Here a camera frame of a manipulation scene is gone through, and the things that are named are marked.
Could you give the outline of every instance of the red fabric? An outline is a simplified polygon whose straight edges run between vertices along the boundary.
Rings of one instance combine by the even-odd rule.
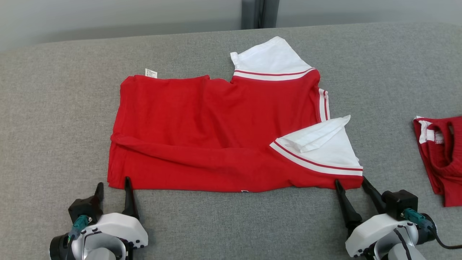
[[[326,117],[319,79],[317,70],[285,81],[128,77],[111,136],[109,185],[123,188],[129,176],[135,189],[334,189],[335,179],[359,187],[362,176],[317,173],[269,147]]]
[[[428,129],[440,131],[444,138],[442,142],[419,143],[433,191],[444,195],[445,207],[462,206],[462,117],[415,119],[414,129],[418,142],[421,135],[419,121],[422,120],[430,122]]]

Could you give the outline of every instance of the teal connector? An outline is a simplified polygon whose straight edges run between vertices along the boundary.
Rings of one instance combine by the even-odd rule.
[[[68,235],[68,242],[71,240],[71,237],[74,236],[74,239],[77,239],[80,236],[80,232],[84,230],[88,226],[88,216],[87,215],[81,215],[77,218],[77,220],[74,222],[74,225],[72,225],[71,232],[69,232]]]
[[[433,227],[431,221],[427,220],[425,216],[413,209],[407,208],[404,210],[403,214],[405,219],[414,224],[417,224],[421,229],[428,230],[428,228]]]

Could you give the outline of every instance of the black cable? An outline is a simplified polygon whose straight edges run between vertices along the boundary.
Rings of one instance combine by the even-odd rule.
[[[409,252],[409,249],[407,248],[407,244],[406,244],[406,241],[404,241],[403,236],[402,236],[401,233],[398,231],[398,229],[394,229],[393,231],[396,233],[396,235],[398,236],[398,238],[401,240],[401,244],[403,244],[404,250],[406,251],[407,260],[412,260],[412,258],[411,258],[411,252]]]
[[[69,240],[69,243],[67,244],[66,260],[68,259],[69,254],[73,254],[72,253],[72,242],[74,241],[74,238],[75,238],[75,235],[72,235],[71,239]]]
[[[443,242],[441,242],[441,240],[439,239],[439,236],[438,236],[438,232],[436,231],[436,228],[435,228],[435,223],[433,223],[433,227],[428,227],[428,229],[431,231],[431,233],[435,236],[435,239],[436,241],[438,242],[438,244],[440,246],[442,246],[443,248],[445,249],[461,249],[462,248],[462,245],[457,245],[457,246],[446,246],[445,244],[443,244]]]

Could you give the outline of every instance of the robotic arm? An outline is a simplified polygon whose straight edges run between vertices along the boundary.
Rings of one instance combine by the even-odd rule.
[[[416,245],[437,240],[448,249],[462,248],[444,245],[436,225],[427,214],[417,212],[418,198],[406,190],[386,191],[382,195],[364,177],[362,187],[371,197],[379,215],[363,222],[336,180],[340,208],[348,229],[345,247],[351,257],[364,256],[367,260],[426,260]]]
[[[141,225],[130,178],[125,179],[125,210],[103,214],[103,183],[95,195],[77,199],[69,207],[71,232],[50,243],[51,260],[132,260],[133,250],[148,245]]]

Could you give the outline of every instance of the white sleeve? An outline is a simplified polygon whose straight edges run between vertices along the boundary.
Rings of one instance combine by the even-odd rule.
[[[278,138],[270,146],[316,172],[361,176],[363,167],[345,132],[349,120],[350,116],[330,119]]]
[[[241,54],[231,52],[231,59],[236,71],[260,74],[298,74],[312,68],[278,36]]]

